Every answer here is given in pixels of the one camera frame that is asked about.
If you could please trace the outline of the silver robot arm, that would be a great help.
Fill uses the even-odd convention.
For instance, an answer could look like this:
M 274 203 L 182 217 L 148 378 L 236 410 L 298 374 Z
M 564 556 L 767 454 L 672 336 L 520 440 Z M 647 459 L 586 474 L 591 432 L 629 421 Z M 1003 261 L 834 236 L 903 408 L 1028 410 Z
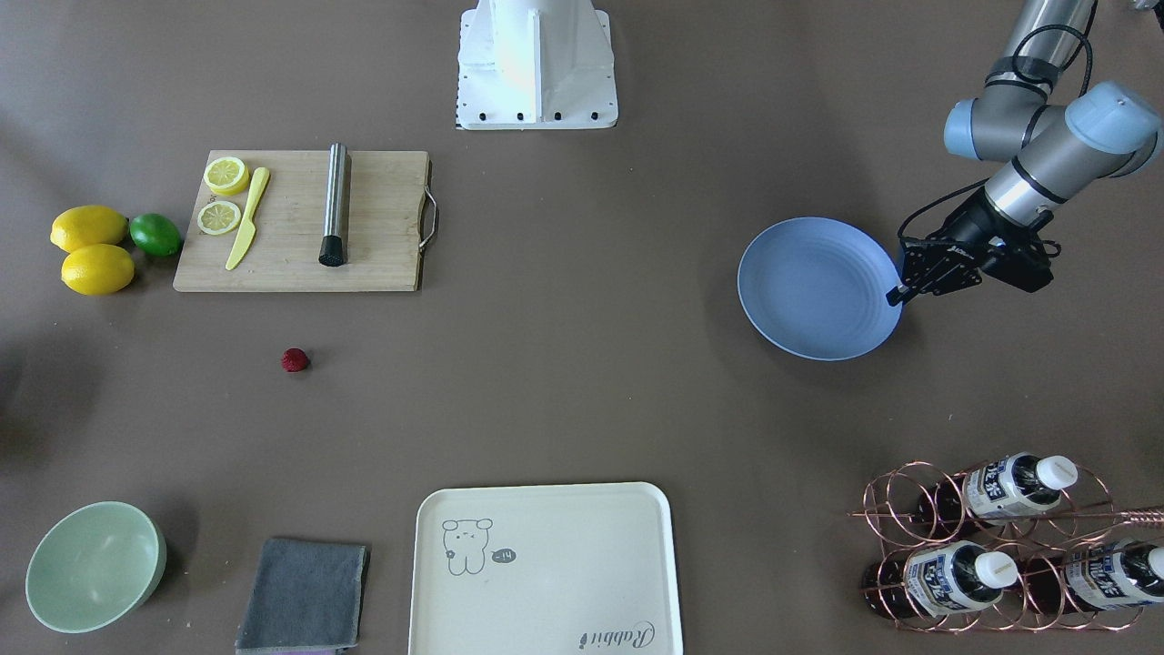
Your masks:
M 1092 55 L 1095 1 L 1028 1 L 980 97 L 949 112 L 949 154 L 998 161 L 998 175 L 966 187 L 927 237 L 897 237 L 903 254 L 890 306 L 944 296 L 994 277 L 1027 293 L 1052 282 L 1059 245 L 1039 237 L 1053 212 L 1101 178 L 1133 175 L 1161 154 L 1161 115 L 1113 80 L 1083 81 L 1066 106 L 1050 104 L 1077 57 Z

